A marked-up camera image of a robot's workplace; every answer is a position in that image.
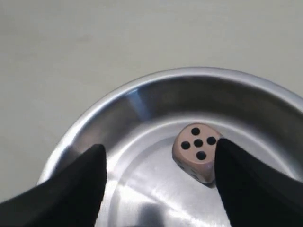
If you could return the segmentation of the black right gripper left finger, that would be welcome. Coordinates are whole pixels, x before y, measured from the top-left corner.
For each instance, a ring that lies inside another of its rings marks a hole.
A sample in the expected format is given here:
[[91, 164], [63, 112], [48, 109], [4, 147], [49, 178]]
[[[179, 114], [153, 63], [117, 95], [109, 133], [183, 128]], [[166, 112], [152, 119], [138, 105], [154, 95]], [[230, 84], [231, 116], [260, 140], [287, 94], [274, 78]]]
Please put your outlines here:
[[107, 182], [106, 150], [95, 144], [60, 173], [0, 204], [2, 227], [93, 227]]

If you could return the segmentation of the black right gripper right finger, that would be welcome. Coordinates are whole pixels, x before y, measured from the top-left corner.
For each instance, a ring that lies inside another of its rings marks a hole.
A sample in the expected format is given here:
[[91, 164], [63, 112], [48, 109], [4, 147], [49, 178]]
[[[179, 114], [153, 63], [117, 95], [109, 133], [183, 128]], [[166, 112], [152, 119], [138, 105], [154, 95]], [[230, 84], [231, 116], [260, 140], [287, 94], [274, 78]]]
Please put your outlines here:
[[301, 227], [303, 184], [228, 139], [215, 152], [216, 186], [233, 227]]

